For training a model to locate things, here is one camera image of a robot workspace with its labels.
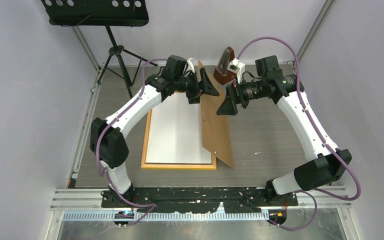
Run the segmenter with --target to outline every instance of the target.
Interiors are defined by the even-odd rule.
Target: cardboard sheet
[[[198,63],[199,69],[203,68],[201,62]],[[213,75],[206,71],[206,74],[212,85],[220,93],[220,96],[201,95],[201,130],[202,130],[202,146],[210,153],[227,164],[234,167],[231,135],[229,129],[229,119],[227,116],[217,116],[216,111],[225,99],[225,91],[219,88],[218,82]]]

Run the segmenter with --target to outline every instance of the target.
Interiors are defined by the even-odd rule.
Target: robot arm
[[[235,65],[236,68],[230,66],[229,69],[238,69],[238,73],[243,72],[243,70],[239,71],[243,67],[235,60],[230,64]],[[301,142],[307,160],[307,163],[295,168],[292,172],[267,181],[265,188],[267,199],[271,201],[277,196],[298,190],[309,191],[339,180],[345,168],[325,147],[305,111],[303,111],[297,93],[296,76],[294,74],[283,76],[276,56],[258,59],[255,61],[255,66],[260,79],[255,79],[256,81],[252,82],[245,82],[244,80],[240,82],[238,80],[242,75],[238,74],[238,80],[226,87],[226,98],[217,110],[217,114],[236,115],[238,114],[237,104],[241,104],[245,109],[250,100],[265,97],[272,99],[290,121]],[[326,143],[349,164],[351,161],[350,152],[347,149],[340,150],[323,129],[307,100],[302,84],[300,91],[306,108],[313,116],[313,120],[326,139]]]
[[[201,79],[199,82],[197,74],[193,65],[193,58],[186,60],[172,55],[168,58],[161,75],[153,74],[146,79],[141,96],[140,92],[138,92],[122,108],[105,118],[105,120],[100,118],[93,120],[90,128],[90,149],[96,154],[99,136],[108,126],[108,123],[117,119],[102,138],[99,147],[99,158],[100,163],[107,169],[113,182],[112,187],[116,188],[120,194],[124,195],[129,189],[133,189],[125,163],[129,155],[126,137],[133,126],[145,114],[174,92],[186,93],[189,104],[200,103],[202,94],[220,95],[211,84],[203,68],[199,70]],[[137,102],[119,118],[120,113],[125,111],[134,101]]]

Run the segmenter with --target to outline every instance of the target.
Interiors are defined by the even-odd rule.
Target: music stand
[[[147,59],[134,54],[124,48],[123,45],[117,45],[110,26],[142,27],[149,22],[148,11],[145,0],[41,0],[45,6],[46,13],[49,15],[49,23],[63,27],[75,26],[105,26],[112,47],[109,49],[108,59],[100,70],[102,71],[98,79],[101,84],[102,77],[108,69],[120,78],[124,79],[130,98],[133,97],[130,87],[133,86],[138,75],[142,61]],[[125,52],[139,59],[133,81],[127,72],[126,65],[121,53]],[[120,64],[121,73],[108,68],[108,64],[113,56],[116,56]]]

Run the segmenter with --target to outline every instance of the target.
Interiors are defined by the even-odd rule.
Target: metal frame
[[[311,43],[315,34],[319,30],[323,20],[326,15],[329,13],[333,3],[336,0],[326,0],[320,13],[318,14],[310,32],[308,33],[302,47],[298,52],[298,58],[301,59],[304,55],[307,47]],[[100,66],[93,55],[92,51],[89,48],[86,40],[83,37],[82,32],[78,27],[73,27],[73,31],[77,38],[79,39],[81,45],[83,46],[87,56],[89,57],[93,67],[99,71]],[[87,113],[83,122],[83,128],[79,137],[77,150],[73,159],[73,166],[71,171],[70,178],[75,179],[80,169],[80,164],[83,158],[83,152],[86,147],[86,141],[88,132],[90,130],[90,122],[92,121],[93,113],[95,111],[97,99],[99,96],[99,92],[101,86],[97,84],[97,80],[102,75],[102,72],[98,72],[95,79],[95,87],[91,90],[92,95],[89,99],[89,105],[87,109]],[[340,196],[347,196],[347,192],[344,186],[324,186],[322,189],[328,190],[334,194]],[[46,240],[56,240],[58,239],[58,234],[60,232],[61,224],[64,218],[64,213],[66,211],[105,211],[105,212],[113,212],[113,211],[122,211],[122,210],[131,210],[131,208],[101,208],[102,196],[101,192],[107,190],[107,188],[74,188],[74,189],[57,189],[55,191],[55,195],[53,197],[53,201],[50,207],[50,215],[49,215],[49,225],[47,229]],[[353,221],[354,210],[349,201],[343,201],[331,196],[328,196],[324,193],[318,191],[310,191],[311,194],[317,200],[318,208],[330,208],[337,209],[338,214],[341,219],[341,223],[343,229],[345,231],[346,237],[348,239],[359,239],[359,234],[355,227],[355,223]],[[298,200],[298,206],[289,206],[289,209],[311,209],[314,208],[313,200],[303,194],[296,194]],[[223,211],[223,205],[221,204],[220,209],[218,211]],[[278,206],[270,206],[270,207],[261,207],[262,210],[278,210],[282,209],[282,207]]]
[[[323,6],[321,7],[320,12],[318,13],[313,25],[311,26],[310,31],[308,32],[307,36],[305,37],[304,43],[302,44],[301,48],[298,51],[298,60],[300,61],[303,58],[303,55],[305,54],[307,48],[311,44],[314,36],[317,34],[317,32],[320,29],[320,26],[323,24],[323,21],[325,20],[326,16],[330,12],[333,4],[336,2],[336,0],[325,0]]]
[[[344,186],[323,186],[321,189],[328,190],[339,196],[347,197],[347,191]],[[85,211],[88,213],[96,212],[104,215],[113,215],[118,211],[131,211],[130,207],[116,207],[116,208],[102,208],[102,196],[101,192],[108,190],[107,188],[74,188],[74,189],[57,189],[51,203],[50,211],[53,212],[53,215],[50,220],[48,235],[46,240],[56,240],[58,233],[60,232],[61,222],[70,221],[70,219],[65,219],[66,216],[72,216],[73,214],[79,213],[84,214]],[[319,191],[312,190],[310,193],[314,196],[317,201],[317,207],[319,209],[337,209],[339,217],[341,219],[342,227],[345,231],[347,239],[359,239],[359,235],[354,225],[352,218],[352,206],[349,201],[343,201],[337,198],[333,198]],[[296,198],[298,201],[298,206],[289,206],[288,209],[313,209],[314,202],[306,194],[297,193]],[[266,206],[260,207],[263,216],[266,215],[268,210],[281,210],[282,206]],[[223,203],[220,204],[219,208],[216,211],[223,215],[224,206]],[[202,215],[190,214],[199,220]],[[236,218],[236,220],[252,220],[249,215],[233,215],[228,218]],[[178,213],[165,213],[164,218],[158,219],[157,217],[149,219],[149,221],[164,221],[165,219],[170,219],[171,221],[176,221],[176,218],[179,218]],[[112,221],[112,218],[108,219],[92,219],[93,221]],[[222,221],[227,219],[215,219],[215,221]]]

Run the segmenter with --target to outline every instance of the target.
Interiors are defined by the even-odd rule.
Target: gray floor
[[[281,67],[284,74],[292,73],[289,65]],[[212,73],[214,66],[206,69]],[[246,70],[257,75],[254,66],[248,66]],[[131,76],[135,73],[134,68],[128,71]],[[157,67],[147,67],[145,75],[157,72]],[[140,76],[132,87],[133,94],[141,87]],[[93,118],[106,118],[128,100],[124,81],[107,71]],[[141,169],[145,116],[126,139],[130,151],[126,167],[131,181],[137,187],[265,186],[267,180],[289,173],[305,163],[297,135],[272,100],[264,98],[251,101],[247,109],[241,108],[237,116],[230,116],[229,122],[234,169],[221,161],[217,163],[217,170]],[[98,175],[89,141],[86,146],[76,187],[106,187],[108,181]]]

